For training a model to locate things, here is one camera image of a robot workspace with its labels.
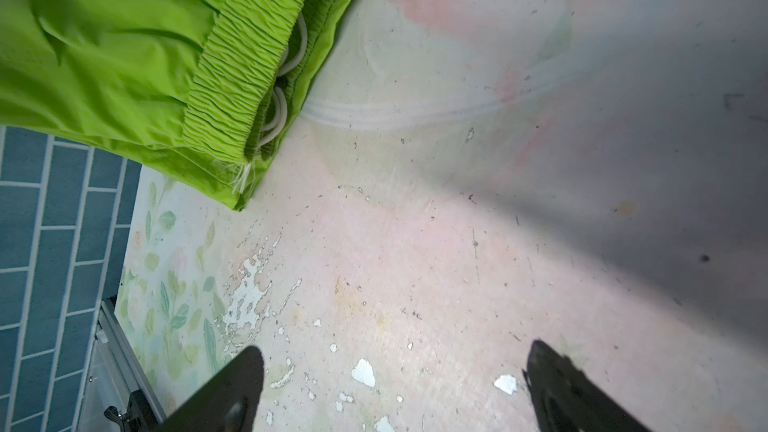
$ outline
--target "white paint chip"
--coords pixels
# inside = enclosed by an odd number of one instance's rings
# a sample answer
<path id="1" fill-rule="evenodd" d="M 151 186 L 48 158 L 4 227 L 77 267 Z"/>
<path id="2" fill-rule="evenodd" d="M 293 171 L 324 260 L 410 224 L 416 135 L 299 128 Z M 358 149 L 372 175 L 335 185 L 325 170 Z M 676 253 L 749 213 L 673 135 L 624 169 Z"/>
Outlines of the white paint chip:
<path id="1" fill-rule="evenodd" d="M 290 376 L 293 374 L 293 365 L 290 366 L 290 369 L 286 372 L 285 375 L 283 375 L 283 378 L 273 382 L 270 384 L 270 389 L 279 389 L 285 386 L 290 381 Z"/>
<path id="2" fill-rule="evenodd" d="M 237 271 L 242 280 L 232 292 L 232 302 L 221 317 L 227 327 L 237 330 L 248 324 L 250 329 L 254 329 L 256 321 L 263 318 L 259 316 L 256 306 L 272 288 L 272 282 L 270 282 L 264 290 L 261 290 L 259 283 L 256 282 L 256 275 L 261 273 L 264 265 L 257 255 L 253 255 L 250 259 L 246 258 L 243 267 Z"/>
<path id="3" fill-rule="evenodd" d="M 379 419 L 379 421 L 373 425 L 373 429 L 376 432 L 395 432 L 395 429 L 392 428 L 391 425 L 389 425 L 388 417 L 382 417 L 381 419 Z"/>
<path id="4" fill-rule="evenodd" d="M 499 375 L 493 384 L 497 389 L 509 395 L 518 391 L 518 380 L 509 374 Z"/>
<path id="5" fill-rule="evenodd" d="M 352 369 L 352 378 L 362 382 L 368 387 L 376 386 L 376 378 L 373 377 L 373 367 L 368 360 L 360 359 L 354 369 Z"/>

